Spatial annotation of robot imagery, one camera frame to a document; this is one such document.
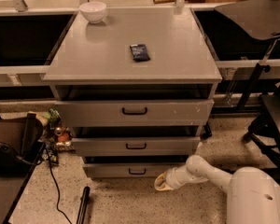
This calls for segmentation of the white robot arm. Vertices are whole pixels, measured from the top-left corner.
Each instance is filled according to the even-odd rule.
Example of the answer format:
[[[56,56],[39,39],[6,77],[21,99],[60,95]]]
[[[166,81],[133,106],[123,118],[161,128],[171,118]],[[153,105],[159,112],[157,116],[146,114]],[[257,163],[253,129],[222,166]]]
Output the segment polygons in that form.
[[[227,194],[227,224],[280,224],[280,185],[255,167],[232,175],[192,155],[184,165],[159,175],[154,187],[166,191],[206,181]]]

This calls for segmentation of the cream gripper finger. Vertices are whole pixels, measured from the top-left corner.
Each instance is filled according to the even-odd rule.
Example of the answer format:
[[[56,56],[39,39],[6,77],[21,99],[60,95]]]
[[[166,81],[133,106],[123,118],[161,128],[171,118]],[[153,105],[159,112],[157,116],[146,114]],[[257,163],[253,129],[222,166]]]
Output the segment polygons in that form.
[[[154,181],[155,188],[164,188],[166,186],[166,175],[167,173],[164,172],[155,179]]]
[[[155,186],[155,190],[157,191],[169,191],[169,190],[174,190],[172,187],[168,185],[161,185],[161,186]]]

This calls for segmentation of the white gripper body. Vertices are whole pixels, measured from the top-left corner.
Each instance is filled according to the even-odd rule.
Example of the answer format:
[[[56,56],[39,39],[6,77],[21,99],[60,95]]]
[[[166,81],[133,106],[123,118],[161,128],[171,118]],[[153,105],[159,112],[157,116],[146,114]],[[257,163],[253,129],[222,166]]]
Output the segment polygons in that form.
[[[188,182],[189,172],[185,165],[171,168],[166,172],[165,183],[168,189],[179,189]]]

